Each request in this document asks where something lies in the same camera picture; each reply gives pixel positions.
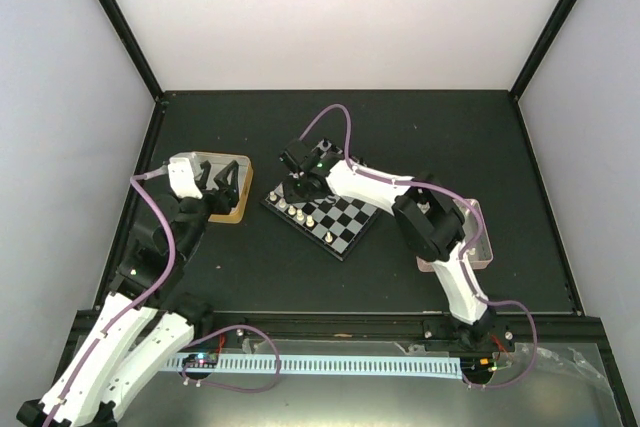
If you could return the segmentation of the black and white chessboard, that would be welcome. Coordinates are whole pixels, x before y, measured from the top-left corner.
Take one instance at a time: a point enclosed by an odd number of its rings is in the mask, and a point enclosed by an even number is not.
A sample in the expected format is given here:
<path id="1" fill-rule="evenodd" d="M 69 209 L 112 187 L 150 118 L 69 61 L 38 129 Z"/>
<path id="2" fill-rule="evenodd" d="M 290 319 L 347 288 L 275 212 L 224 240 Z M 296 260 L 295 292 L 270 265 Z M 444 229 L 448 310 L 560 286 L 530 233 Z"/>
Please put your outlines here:
<path id="1" fill-rule="evenodd" d="M 292 140 L 280 154 L 280 161 L 289 169 L 286 177 L 309 174 L 318 176 L 325 185 L 325 197 L 306 203 L 289 204 L 283 197 L 282 181 L 286 178 L 284 177 L 279 184 L 265 193 L 261 204 L 289 227 L 343 261 L 377 220 L 381 210 L 362 200 L 339 196 L 330 191 L 326 181 L 328 170 L 343 160 L 344 154 L 343 150 L 329 139 L 331 146 L 325 149 L 322 146 L 323 139 L 314 146 L 299 138 Z M 271 191 L 278 196 L 275 202 L 269 199 Z M 304 212 L 303 222 L 296 219 L 296 214 L 288 214 L 291 205 Z M 308 216 L 312 216 L 315 221 L 312 228 L 306 226 Z M 333 236 L 331 243 L 325 241 L 327 232 L 331 232 Z"/>

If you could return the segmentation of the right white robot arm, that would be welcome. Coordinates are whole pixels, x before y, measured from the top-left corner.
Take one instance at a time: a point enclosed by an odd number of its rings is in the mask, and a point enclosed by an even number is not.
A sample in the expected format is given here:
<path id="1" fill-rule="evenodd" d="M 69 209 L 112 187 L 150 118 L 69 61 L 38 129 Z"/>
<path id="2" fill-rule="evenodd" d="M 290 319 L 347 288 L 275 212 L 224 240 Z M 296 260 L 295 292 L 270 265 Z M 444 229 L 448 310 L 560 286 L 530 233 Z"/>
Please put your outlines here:
<path id="1" fill-rule="evenodd" d="M 299 139 L 284 148 L 280 161 L 290 171 L 283 181 L 289 201 L 335 195 L 392 215 L 409 250 L 432 266 L 448 301 L 457 343 L 476 350 L 490 339 L 495 309 L 469 256 L 484 223 L 469 201 L 446 190 L 431 174 L 384 173 L 334 147 L 311 147 Z"/>

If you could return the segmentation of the gold metal tin tray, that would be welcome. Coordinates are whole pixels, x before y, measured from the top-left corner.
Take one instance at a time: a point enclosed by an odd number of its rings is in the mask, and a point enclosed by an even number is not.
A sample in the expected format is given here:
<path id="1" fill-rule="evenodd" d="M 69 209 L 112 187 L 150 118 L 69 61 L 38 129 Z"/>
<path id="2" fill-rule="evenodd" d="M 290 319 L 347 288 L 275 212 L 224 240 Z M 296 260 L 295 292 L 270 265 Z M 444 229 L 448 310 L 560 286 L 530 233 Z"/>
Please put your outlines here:
<path id="1" fill-rule="evenodd" d="M 239 224 L 244 217 L 253 180 L 251 160 L 244 155 L 196 152 L 196 186 L 215 201 L 209 221 Z"/>

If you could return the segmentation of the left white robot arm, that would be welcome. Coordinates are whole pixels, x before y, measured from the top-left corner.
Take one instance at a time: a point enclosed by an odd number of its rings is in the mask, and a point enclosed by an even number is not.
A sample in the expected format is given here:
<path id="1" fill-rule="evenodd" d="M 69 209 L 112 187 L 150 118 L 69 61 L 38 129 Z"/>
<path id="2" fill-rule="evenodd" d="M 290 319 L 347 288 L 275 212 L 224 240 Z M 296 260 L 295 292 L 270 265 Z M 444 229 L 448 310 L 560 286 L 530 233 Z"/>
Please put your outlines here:
<path id="1" fill-rule="evenodd" d="M 16 414 L 25 426 L 115 426 L 166 361 L 214 335 L 211 306 L 170 296 L 209 223 L 236 223 L 253 169 L 248 157 L 185 152 L 130 179 L 145 202 L 101 313 L 60 378 Z"/>

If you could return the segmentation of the pink tray with pieces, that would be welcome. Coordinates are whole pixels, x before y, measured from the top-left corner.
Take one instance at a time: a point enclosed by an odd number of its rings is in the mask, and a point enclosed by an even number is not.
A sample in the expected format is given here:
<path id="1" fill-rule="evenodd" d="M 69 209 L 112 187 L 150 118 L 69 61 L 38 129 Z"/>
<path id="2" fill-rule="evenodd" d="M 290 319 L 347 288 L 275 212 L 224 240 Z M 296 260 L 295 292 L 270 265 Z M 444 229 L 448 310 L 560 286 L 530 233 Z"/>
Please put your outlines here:
<path id="1" fill-rule="evenodd" d="M 463 214 L 465 222 L 463 225 L 463 230 L 465 233 L 464 241 L 462 245 L 466 244 L 470 240 L 474 238 L 474 236 L 479 231 L 479 224 L 474 216 L 474 214 L 470 211 L 466 204 L 460 202 L 459 200 L 453 200 L 456 207 Z M 486 269 L 489 264 L 493 261 L 494 255 L 491 246 L 491 242 L 487 233 L 487 229 L 484 229 L 480 235 L 480 237 L 476 240 L 476 242 L 467 250 L 468 259 L 473 271 L 479 271 Z M 432 262 L 427 262 L 420 257 L 416 258 L 416 265 L 420 272 L 423 273 L 434 273 L 434 264 Z"/>

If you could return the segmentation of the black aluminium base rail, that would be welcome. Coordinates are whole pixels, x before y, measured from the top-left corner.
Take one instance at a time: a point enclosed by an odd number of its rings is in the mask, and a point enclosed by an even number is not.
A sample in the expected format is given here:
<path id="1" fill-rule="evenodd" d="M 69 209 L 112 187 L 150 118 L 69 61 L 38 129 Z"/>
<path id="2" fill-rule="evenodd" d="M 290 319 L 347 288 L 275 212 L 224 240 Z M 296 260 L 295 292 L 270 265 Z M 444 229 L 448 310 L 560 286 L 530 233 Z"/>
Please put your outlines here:
<path id="1" fill-rule="evenodd" d="M 254 327 L 271 339 L 400 340 L 456 342 L 462 324 L 448 314 L 213 313 L 196 328 L 199 335 L 229 327 Z"/>

